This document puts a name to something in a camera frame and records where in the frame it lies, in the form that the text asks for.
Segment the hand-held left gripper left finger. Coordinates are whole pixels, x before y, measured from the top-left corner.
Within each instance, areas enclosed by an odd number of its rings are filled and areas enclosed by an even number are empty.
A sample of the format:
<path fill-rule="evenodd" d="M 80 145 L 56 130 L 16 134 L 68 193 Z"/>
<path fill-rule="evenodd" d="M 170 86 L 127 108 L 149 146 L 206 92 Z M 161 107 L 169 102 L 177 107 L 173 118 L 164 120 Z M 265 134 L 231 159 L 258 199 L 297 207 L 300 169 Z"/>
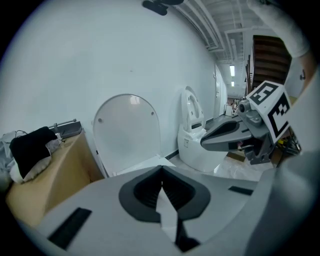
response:
<path fill-rule="evenodd" d="M 53 208 L 37 227 L 25 224 L 23 231 L 50 256 L 179 256 L 180 250 L 159 223 L 137 221 L 119 202 L 122 185 L 147 171 L 93 182 Z M 48 238 L 77 208 L 88 209 L 91 214 L 68 248 L 61 249 Z"/>

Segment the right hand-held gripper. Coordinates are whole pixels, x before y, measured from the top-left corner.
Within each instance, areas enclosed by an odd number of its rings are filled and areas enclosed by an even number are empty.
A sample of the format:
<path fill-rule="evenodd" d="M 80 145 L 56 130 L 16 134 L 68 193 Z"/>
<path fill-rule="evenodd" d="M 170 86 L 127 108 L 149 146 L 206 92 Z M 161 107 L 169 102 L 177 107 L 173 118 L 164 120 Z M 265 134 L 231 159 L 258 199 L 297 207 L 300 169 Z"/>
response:
<path fill-rule="evenodd" d="M 263 81 L 239 103 L 241 120 L 229 120 L 209 130 L 200 141 L 207 151 L 241 149 L 251 165 L 269 163 L 273 150 L 289 128 L 287 112 L 292 107 L 282 84 Z"/>

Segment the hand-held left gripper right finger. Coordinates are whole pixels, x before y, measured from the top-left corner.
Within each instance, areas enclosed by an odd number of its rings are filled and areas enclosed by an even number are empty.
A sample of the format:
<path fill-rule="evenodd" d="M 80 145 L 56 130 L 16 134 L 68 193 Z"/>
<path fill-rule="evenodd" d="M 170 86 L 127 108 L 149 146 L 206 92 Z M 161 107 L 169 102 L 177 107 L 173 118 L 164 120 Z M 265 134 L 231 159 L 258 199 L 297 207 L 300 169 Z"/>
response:
<path fill-rule="evenodd" d="M 256 186 L 163 166 L 162 252 L 245 252 L 255 223 L 244 206 Z"/>

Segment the person's right forearm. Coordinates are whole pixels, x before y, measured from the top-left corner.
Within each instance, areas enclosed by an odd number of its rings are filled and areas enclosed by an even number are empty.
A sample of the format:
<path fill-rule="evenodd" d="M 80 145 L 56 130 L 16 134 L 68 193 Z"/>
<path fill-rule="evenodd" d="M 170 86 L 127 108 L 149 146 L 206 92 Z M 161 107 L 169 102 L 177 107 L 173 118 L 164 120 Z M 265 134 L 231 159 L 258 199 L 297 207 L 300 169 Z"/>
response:
<path fill-rule="evenodd" d="M 312 80 L 312 78 L 317 70 L 318 64 L 317 64 L 316 58 L 311 50 L 309 50 L 307 53 L 305 53 L 299 59 L 300 59 L 300 63 L 302 65 L 302 68 L 304 70 L 304 75 L 305 75 L 304 84 L 303 84 L 303 91 L 304 91 L 307 88 L 307 86 L 309 85 L 310 81 Z"/>

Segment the white egg-shaped smart toilet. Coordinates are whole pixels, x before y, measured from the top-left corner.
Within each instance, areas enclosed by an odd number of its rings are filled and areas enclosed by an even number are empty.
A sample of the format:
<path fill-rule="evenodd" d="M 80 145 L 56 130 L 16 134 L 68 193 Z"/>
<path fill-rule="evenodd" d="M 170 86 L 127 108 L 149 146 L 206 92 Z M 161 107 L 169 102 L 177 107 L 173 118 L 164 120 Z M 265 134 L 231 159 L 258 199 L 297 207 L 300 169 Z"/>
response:
<path fill-rule="evenodd" d="M 187 132 L 180 124 L 177 134 L 180 159 L 189 167 L 204 173 L 212 172 L 227 155 L 227 152 L 208 151 L 201 146 L 201 138 L 206 132 L 202 126 Z"/>

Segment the white door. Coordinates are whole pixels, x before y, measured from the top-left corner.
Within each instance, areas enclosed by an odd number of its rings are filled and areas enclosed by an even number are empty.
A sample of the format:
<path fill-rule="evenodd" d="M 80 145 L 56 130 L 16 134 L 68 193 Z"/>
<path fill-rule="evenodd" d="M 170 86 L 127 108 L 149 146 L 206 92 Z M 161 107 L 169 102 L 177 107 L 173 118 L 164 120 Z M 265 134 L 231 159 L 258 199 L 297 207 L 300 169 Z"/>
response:
<path fill-rule="evenodd" d="M 218 66 L 215 66 L 215 104 L 214 104 L 214 119 L 220 115 L 221 102 L 221 73 Z"/>

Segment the large cardboard box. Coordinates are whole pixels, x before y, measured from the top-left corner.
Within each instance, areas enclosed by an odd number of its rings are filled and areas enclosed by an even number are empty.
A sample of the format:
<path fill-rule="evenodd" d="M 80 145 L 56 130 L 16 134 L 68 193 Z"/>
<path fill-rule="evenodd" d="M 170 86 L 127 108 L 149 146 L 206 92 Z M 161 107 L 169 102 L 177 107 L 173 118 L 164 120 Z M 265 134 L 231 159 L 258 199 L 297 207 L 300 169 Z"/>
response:
<path fill-rule="evenodd" d="M 84 132 L 69 137 L 52 154 L 49 166 L 34 179 L 14 183 L 5 197 L 12 215 L 35 227 L 54 207 L 103 179 Z"/>

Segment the dark wooden staircase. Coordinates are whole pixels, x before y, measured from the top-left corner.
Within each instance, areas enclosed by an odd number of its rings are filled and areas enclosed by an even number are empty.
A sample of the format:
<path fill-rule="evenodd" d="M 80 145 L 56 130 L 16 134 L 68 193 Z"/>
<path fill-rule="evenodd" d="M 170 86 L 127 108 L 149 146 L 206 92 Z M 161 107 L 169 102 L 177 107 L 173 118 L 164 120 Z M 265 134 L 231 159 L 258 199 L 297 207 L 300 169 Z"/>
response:
<path fill-rule="evenodd" d="M 283 85 L 291 62 L 292 57 L 280 38 L 254 35 L 251 54 L 245 66 L 245 92 L 249 94 L 264 81 Z"/>

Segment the white fluffy bundle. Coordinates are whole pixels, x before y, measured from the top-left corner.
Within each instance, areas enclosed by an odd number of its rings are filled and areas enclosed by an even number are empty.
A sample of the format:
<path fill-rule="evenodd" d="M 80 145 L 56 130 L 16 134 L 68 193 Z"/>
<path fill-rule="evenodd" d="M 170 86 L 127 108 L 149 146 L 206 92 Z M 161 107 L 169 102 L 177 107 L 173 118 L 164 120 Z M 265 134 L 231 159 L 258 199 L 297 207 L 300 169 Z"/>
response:
<path fill-rule="evenodd" d="M 9 175 L 15 183 L 18 183 L 18 184 L 25 183 L 29 180 L 34 179 L 38 174 L 40 174 L 44 169 L 46 169 L 50 164 L 51 160 L 52 160 L 51 156 L 41 159 L 31 168 L 31 170 L 25 175 L 25 177 L 22 177 L 18 164 L 14 160 L 13 161 L 14 165 L 12 166 L 9 172 Z"/>

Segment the black tray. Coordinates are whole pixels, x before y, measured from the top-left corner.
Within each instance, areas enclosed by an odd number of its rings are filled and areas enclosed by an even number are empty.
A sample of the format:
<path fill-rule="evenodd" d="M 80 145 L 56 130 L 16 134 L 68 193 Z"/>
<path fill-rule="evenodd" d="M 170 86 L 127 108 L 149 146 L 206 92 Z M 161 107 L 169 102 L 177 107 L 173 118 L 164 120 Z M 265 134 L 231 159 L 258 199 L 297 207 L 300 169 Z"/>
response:
<path fill-rule="evenodd" d="M 82 124 L 76 119 L 70 121 L 65 121 L 61 123 L 54 123 L 52 126 L 48 127 L 55 134 L 59 134 L 62 139 L 67 139 L 73 136 L 79 135 L 82 130 Z"/>

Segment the black cloth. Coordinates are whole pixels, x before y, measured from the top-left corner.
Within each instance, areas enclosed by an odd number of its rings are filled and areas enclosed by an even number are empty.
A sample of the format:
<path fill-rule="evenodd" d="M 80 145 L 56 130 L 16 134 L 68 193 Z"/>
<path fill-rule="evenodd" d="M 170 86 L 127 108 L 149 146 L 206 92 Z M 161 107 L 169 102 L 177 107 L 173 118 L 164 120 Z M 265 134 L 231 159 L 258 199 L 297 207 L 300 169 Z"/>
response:
<path fill-rule="evenodd" d="M 17 164 L 19 175 L 24 182 L 30 177 L 31 170 L 42 160 L 51 160 L 51 151 L 47 144 L 58 137 L 47 126 L 14 138 L 9 145 Z"/>

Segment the grey clothes pile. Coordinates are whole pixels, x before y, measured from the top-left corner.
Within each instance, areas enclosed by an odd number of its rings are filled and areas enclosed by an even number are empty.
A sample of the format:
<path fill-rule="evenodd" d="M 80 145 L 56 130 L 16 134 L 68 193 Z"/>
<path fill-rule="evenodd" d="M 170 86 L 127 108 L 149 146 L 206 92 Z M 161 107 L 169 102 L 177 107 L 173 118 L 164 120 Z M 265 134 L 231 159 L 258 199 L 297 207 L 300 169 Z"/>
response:
<path fill-rule="evenodd" d="M 0 187 L 5 187 L 12 181 L 10 171 L 14 166 L 14 157 L 10 150 L 10 144 L 15 135 L 16 132 L 11 131 L 0 137 Z"/>

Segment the person's cream shirt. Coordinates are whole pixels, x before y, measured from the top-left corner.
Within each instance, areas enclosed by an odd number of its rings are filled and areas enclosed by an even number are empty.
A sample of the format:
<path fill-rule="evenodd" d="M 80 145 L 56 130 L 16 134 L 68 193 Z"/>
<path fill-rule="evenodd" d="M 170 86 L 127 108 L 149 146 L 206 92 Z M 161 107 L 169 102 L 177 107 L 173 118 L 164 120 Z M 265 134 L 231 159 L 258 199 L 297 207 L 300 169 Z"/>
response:
<path fill-rule="evenodd" d="M 293 58 L 302 57 L 310 49 L 310 44 L 297 23 L 283 10 L 261 0 L 247 0 L 248 7 L 269 26 L 284 42 Z"/>

